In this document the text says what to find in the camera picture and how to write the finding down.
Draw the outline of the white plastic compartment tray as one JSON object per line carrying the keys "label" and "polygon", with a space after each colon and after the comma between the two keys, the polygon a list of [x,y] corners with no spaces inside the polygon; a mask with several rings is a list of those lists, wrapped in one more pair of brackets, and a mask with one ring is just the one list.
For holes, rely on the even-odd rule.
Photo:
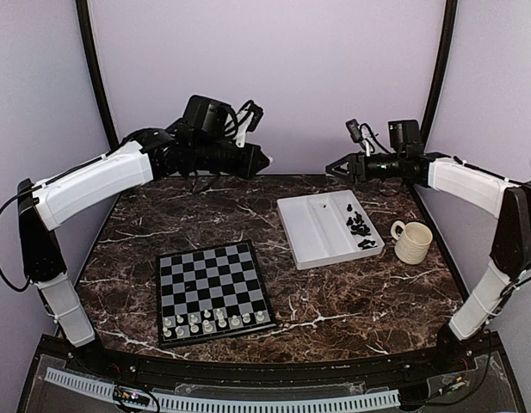
{"label": "white plastic compartment tray", "polygon": [[[346,226],[346,206],[352,204],[372,231],[376,246],[360,250]],[[283,229],[298,270],[377,256],[382,236],[350,190],[309,194],[277,201]]]}

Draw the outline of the black grey chessboard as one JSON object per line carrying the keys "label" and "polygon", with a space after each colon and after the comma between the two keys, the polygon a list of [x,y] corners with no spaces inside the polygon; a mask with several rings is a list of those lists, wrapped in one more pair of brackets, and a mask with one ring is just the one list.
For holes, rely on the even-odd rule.
{"label": "black grey chessboard", "polygon": [[[156,257],[157,264],[157,339],[161,348],[193,345],[211,340],[242,336],[269,330],[277,325],[269,300],[264,279],[259,268],[256,250],[250,240],[162,254]],[[222,308],[228,321],[225,330],[218,330],[215,313]],[[204,311],[213,314],[214,332],[206,334],[202,329]],[[242,316],[251,315],[249,324]],[[256,321],[256,314],[262,313],[265,320]],[[184,318],[182,325],[176,324],[176,316]],[[196,315],[199,332],[193,334],[189,321]],[[240,325],[232,327],[232,316],[238,316]],[[164,325],[168,317],[172,325]],[[181,326],[183,336],[177,336],[175,329]],[[171,331],[164,337],[163,327]]]}

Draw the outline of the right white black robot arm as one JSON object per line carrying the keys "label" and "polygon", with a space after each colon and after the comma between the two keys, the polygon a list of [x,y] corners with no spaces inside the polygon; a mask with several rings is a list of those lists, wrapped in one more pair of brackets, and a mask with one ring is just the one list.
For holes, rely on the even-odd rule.
{"label": "right white black robot arm", "polygon": [[441,329],[443,342],[429,354],[429,366],[447,373],[462,358],[456,342],[472,338],[503,309],[512,293],[531,281],[531,182],[519,182],[483,170],[456,156],[427,153],[416,120],[388,124],[390,148],[379,142],[366,123],[346,123],[352,141],[361,147],[326,166],[332,176],[354,183],[401,178],[410,184],[449,194],[489,213],[497,227],[490,260],[478,285]]}

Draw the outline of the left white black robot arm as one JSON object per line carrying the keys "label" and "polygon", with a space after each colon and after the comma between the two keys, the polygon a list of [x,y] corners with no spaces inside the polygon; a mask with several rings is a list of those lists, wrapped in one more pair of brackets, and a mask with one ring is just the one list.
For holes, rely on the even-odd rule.
{"label": "left white black robot arm", "polygon": [[4,202],[17,208],[24,284],[6,285],[17,293],[35,286],[77,360],[93,375],[111,367],[110,354],[77,295],[55,231],[70,219],[132,188],[166,177],[199,172],[251,179],[271,163],[247,136],[264,110],[252,100],[234,110],[226,102],[193,95],[182,116],[165,128],[129,133],[111,151],[37,182],[25,179]]}

